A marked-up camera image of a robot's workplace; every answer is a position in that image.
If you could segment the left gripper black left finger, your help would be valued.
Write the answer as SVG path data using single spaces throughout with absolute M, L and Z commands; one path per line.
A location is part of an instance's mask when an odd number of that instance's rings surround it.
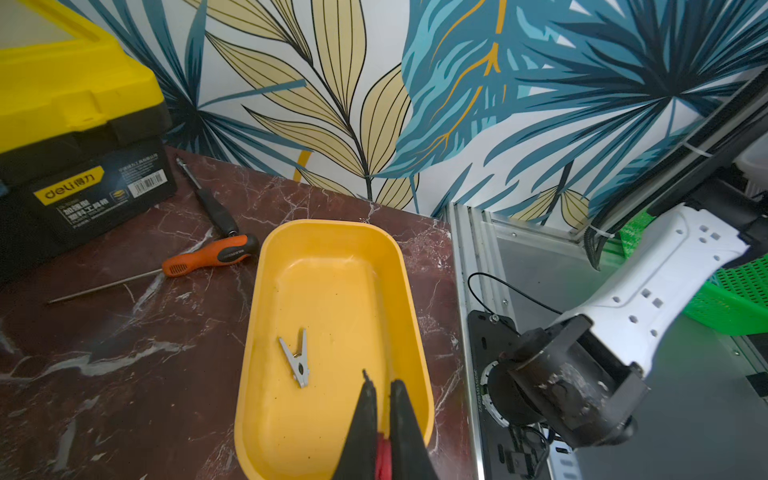
M 366 371 L 333 480 L 373 480 L 378 451 L 377 394 Z

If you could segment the silver metal clothespin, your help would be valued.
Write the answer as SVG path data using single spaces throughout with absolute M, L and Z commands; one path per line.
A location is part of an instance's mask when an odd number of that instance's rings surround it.
M 283 350 L 293 377 L 300 388 L 309 386 L 310 370 L 308 366 L 308 335 L 305 328 L 299 330 L 298 346 L 296 350 L 291 350 L 282 337 L 278 342 Z

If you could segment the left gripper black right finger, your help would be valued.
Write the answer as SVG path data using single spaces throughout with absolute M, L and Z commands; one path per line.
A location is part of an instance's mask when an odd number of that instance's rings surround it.
M 406 385 L 390 386 L 390 443 L 394 480 L 437 480 Z

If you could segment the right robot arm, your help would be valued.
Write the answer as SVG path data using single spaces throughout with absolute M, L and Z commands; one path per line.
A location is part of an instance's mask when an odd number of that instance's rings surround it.
M 514 338 L 490 372 L 489 394 L 505 394 L 505 418 L 546 423 L 572 448 L 627 441 L 668 328 L 719 269 L 766 251 L 766 202 L 707 180 L 653 218 L 585 303 Z

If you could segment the red clothespin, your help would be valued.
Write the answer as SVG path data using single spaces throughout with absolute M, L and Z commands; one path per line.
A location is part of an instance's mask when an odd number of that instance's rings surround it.
M 375 462 L 376 480 L 392 480 L 392 445 L 382 433 L 377 436 L 377 456 Z

